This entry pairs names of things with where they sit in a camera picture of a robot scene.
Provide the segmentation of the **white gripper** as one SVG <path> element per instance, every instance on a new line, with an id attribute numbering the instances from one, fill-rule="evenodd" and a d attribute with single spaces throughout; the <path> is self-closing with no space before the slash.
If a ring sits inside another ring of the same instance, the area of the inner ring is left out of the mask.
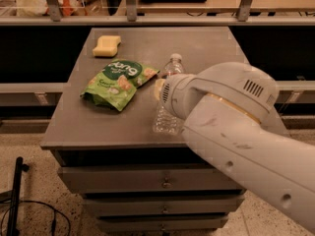
<path id="1" fill-rule="evenodd" d="M 154 97 L 173 116 L 186 119 L 201 98 L 210 91 L 210 82 L 195 75 L 177 74 L 157 79 Z"/>

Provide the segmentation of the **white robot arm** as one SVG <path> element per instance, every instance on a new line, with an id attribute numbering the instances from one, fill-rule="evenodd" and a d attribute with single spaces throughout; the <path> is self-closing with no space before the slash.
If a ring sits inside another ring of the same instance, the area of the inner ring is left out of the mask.
<path id="1" fill-rule="evenodd" d="M 276 81 L 226 62 L 162 80 L 159 101 L 184 121 L 185 144 L 217 170 L 315 232 L 315 147 L 262 127 L 279 96 Z"/>

